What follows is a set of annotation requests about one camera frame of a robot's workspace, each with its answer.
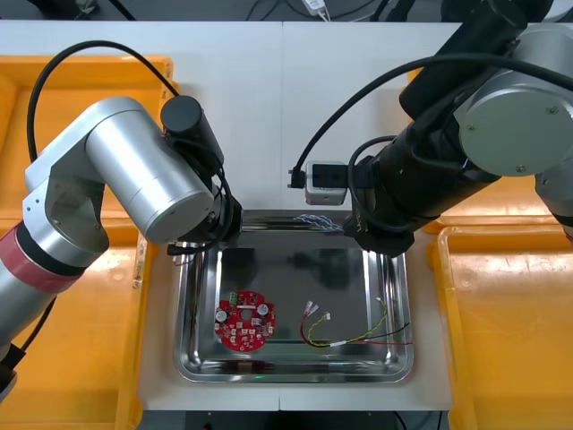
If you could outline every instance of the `floor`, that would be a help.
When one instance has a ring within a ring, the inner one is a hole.
[[[391,9],[396,0],[392,0]],[[123,5],[139,21],[245,21],[254,0],[122,0]],[[332,15],[344,13],[367,3],[366,0],[327,0]],[[360,19],[373,12],[378,5],[373,1],[356,13],[339,21]],[[418,0],[408,16],[409,21],[436,22],[440,20],[441,0]],[[253,11],[252,21],[258,21],[274,4],[274,0],[261,0]],[[9,20],[42,20],[44,15],[26,0],[0,0],[0,17]],[[93,21],[122,21],[124,17],[108,0],[98,0],[98,10],[89,16]],[[281,0],[266,21],[308,21],[292,12]],[[438,425],[438,412],[404,412],[400,414],[408,430],[434,430]],[[181,412],[146,411],[141,430],[363,430],[401,429],[390,412]],[[448,429],[447,418],[440,429]]]

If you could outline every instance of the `stainless steel tray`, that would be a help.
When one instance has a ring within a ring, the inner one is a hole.
[[[308,300],[329,311],[314,340],[343,340],[370,330],[388,306],[378,333],[410,321],[404,256],[390,259],[362,251],[342,235],[347,212],[247,211],[243,233],[231,246],[197,255],[181,265],[175,332],[175,365],[195,382],[393,383],[407,376],[413,345],[347,344],[312,348],[299,337]],[[221,297],[251,290],[275,305],[277,326],[266,344],[250,353],[224,347],[215,333]],[[409,342],[410,326],[379,339]]]

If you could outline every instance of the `yellow plastic bin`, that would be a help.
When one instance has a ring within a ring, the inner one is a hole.
[[[573,428],[573,245],[561,228],[445,228],[428,249],[452,430]]]
[[[25,120],[31,87],[49,57],[0,56],[0,233],[21,219],[29,165]],[[171,60],[149,60],[170,81]],[[76,56],[53,72],[39,99],[38,151],[85,108],[112,96],[140,101],[158,118],[171,97],[139,61]],[[151,261],[156,249],[139,236],[106,192],[102,221],[110,249],[56,300],[42,332],[17,368],[18,383],[0,405],[0,430],[135,428],[140,351]],[[15,340],[21,345],[31,327]]]

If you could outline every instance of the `circular circuit board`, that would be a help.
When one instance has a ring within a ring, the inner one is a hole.
[[[231,293],[219,301],[215,312],[215,333],[233,351],[252,352],[265,344],[275,330],[274,305],[252,291]]]

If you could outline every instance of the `silver robotic arm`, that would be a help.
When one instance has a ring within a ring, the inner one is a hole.
[[[199,104],[185,96],[176,99],[175,109],[171,100],[164,107],[164,123],[184,125],[187,132],[201,124],[191,140],[200,144],[207,134],[217,148],[203,152],[216,157],[220,148]],[[181,101],[195,112],[181,112]],[[210,173],[198,173],[187,152],[167,143],[173,133],[177,130],[160,129],[137,101],[105,99],[26,169],[30,193],[23,201],[23,220],[0,239],[0,400],[14,385],[13,368],[23,357],[11,346],[14,337],[109,246],[100,219],[105,185],[150,242],[175,242],[210,218],[215,210]],[[222,162],[220,154],[217,169]]]

